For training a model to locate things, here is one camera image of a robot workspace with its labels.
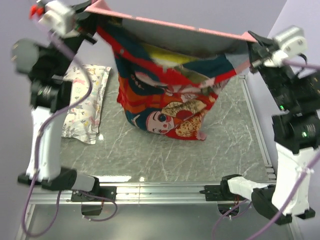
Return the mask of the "cream yellow-edged pillow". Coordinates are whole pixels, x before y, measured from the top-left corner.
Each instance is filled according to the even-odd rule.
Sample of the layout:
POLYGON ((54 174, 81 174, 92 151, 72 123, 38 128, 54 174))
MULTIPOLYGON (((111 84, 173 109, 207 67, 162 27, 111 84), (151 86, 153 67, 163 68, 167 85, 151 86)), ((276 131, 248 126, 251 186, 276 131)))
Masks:
POLYGON ((199 60, 197 57, 169 51, 146 43, 143 43, 142 47, 156 64, 169 68, 199 60))

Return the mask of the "red cartoon pillowcase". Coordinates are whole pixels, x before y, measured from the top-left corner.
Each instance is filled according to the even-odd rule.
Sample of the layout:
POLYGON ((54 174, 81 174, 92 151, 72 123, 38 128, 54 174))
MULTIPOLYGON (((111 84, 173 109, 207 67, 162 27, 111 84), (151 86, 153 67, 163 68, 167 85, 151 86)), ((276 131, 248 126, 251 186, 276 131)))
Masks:
POLYGON ((196 28, 110 10, 103 0, 87 7, 98 15, 97 33, 113 51, 118 96, 137 128, 179 140, 203 141, 205 115, 232 77, 249 66, 248 33, 196 28), (155 63, 142 44, 199 58, 175 67, 155 63))

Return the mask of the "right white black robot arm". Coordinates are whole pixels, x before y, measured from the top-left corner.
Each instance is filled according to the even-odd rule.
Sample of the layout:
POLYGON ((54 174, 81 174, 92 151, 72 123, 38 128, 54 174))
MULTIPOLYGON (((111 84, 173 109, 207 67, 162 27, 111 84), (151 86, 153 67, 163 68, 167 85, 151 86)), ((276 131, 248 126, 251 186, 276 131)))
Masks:
POLYGON ((253 34, 249 45, 250 70, 260 73, 281 114, 272 116, 277 149, 275 184, 262 184, 233 174, 220 182, 226 200, 242 197, 267 219, 278 216, 284 225, 294 216, 303 220, 315 216, 308 195, 312 162, 320 147, 320 69, 300 77, 289 59, 303 57, 307 41, 302 28, 290 26, 273 38, 253 34))

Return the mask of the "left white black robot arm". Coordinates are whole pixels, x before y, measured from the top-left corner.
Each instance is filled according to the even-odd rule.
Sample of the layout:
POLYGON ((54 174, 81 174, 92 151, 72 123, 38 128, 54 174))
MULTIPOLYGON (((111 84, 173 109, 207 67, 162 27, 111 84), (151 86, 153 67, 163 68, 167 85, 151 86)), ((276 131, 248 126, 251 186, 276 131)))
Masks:
POLYGON ((85 80, 92 79, 76 54, 84 41, 95 44, 97 16, 87 12, 92 1, 66 5, 60 0, 39 0, 30 9, 30 18, 48 31, 49 45, 28 38, 18 40, 11 57, 18 74, 30 80, 30 105, 33 124, 28 167, 17 181, 49 191, 83 191, 89 201, 101 195, 98 178, 63 167, 60 161, 61 135, 71 103, 72 82, 64 80, 71 63, 81 70, 85 80))

